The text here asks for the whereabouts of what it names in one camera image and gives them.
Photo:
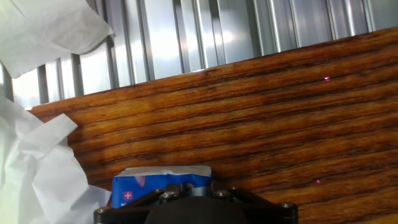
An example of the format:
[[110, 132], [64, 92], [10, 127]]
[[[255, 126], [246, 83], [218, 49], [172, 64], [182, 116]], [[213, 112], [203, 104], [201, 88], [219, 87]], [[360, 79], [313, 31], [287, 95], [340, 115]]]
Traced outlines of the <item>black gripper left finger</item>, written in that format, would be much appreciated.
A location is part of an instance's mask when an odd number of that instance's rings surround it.
[[181, 199], [186, 193], [186, 184], [167, 184], [164, 189], [155, 189], [120, 208], [98, 208], [94, 211], [94, 223], [145, 223], [151, 210], [163, 203]]

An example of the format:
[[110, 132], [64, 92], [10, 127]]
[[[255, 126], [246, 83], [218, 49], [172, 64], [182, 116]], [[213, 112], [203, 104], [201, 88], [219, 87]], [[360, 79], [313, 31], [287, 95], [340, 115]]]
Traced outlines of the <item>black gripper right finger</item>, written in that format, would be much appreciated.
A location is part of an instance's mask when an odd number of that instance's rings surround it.
[[248, 223], [298, 223], [298, 206], [292, 202], [272, 203], [248, 190], [211, 183], [211, 197], [228, 202], [243, 212]]

